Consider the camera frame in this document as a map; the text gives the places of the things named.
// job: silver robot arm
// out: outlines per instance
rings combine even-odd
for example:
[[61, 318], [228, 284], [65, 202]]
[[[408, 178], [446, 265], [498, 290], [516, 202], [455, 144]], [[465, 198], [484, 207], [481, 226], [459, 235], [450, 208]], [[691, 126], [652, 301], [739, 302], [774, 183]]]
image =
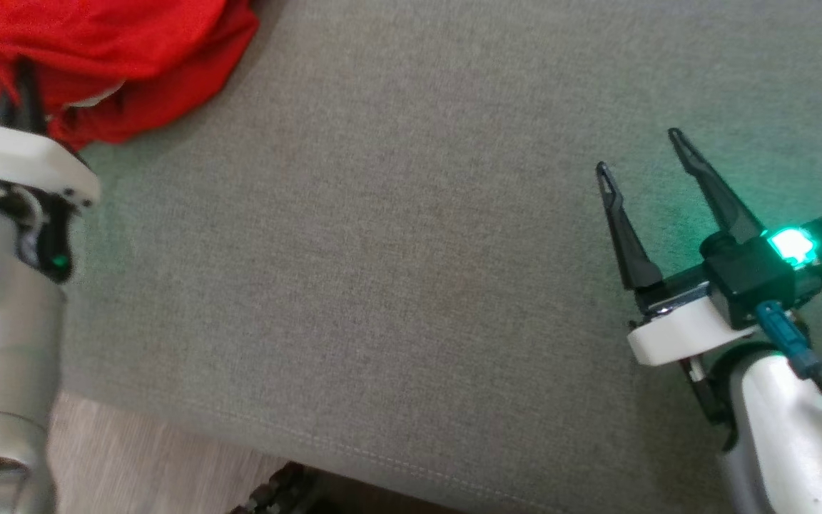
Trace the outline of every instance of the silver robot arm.
[[59, 390], [59, 345], [71, 274], [68, 223], [100, 201], [100, 182], [44, 136], [29, 71], [21, 106], [0, 101], [0, 514], [52, 514], [46, 464]]
[[16, 224], [0, 214], [0, 513], [50, 513], [46, 436], [65, 295], [17, 257], [17, 246]]
[[822, 514], [820, 391], [785, 356], [751, 349], [728, 380], [733, 430], [719, 456], [738, 514]]
[[734, 510], [822, 514], [822, 363], [793, 322], [822, 290], [822, 218], [767, 231], [680, 130], [669, 137], [720, 231], [699, 247], [701, 264], [663, 277], [599, 163], [621, 279], [643, 316], [630, 348], [643, 365], [679, 363], [707, 419], [730, 429], [718, 460]]

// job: gray fabric surface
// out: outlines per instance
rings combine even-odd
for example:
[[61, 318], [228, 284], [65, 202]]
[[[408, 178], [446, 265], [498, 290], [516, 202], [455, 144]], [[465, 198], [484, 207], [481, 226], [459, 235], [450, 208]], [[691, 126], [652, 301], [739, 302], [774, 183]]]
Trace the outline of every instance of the gray fabric surface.
[[666, 273], [714, 229], [670, 126], [767, 224], [822, 214], [822, 2], [257, 9], [224, 94], [85, 153], [69, 390], [472, 512], [727, 511], [593, 167]]

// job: green led light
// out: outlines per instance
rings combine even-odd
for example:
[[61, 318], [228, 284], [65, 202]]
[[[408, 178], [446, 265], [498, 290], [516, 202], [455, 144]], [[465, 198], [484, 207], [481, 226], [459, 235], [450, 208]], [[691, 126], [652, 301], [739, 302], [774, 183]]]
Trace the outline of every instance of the green led light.
[[769, 237], [769, 244], [795, 269], [816, 260], [816, 241], [803, 228], [783, 228]]

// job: red fabric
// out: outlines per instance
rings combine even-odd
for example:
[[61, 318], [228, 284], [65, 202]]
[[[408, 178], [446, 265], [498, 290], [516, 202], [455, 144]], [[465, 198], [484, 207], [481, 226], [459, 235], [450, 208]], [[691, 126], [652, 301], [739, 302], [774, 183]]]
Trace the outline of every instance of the red fabric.
[[[14, 96], [25, 56], [53, 137], [120, 143], [216, 94], [257, 29], [248, 0], [0, 0], [0, 90]], [[94, 107], [65, 109], [121, 82]]]

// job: white plastic mount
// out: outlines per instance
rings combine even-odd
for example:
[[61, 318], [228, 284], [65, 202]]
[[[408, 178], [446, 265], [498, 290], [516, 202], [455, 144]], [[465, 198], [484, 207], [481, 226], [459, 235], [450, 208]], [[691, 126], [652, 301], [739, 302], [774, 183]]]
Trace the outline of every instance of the white plastic mount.
[[731, 328], [704, 296], [639, 326], [626, 339], [640, 364], [661, 366], [746, 338], [757, 329]]
[[0, 127], [0, 180], [62, 196], [78, 209], [101, 201], [101, 182], [61, 144]]

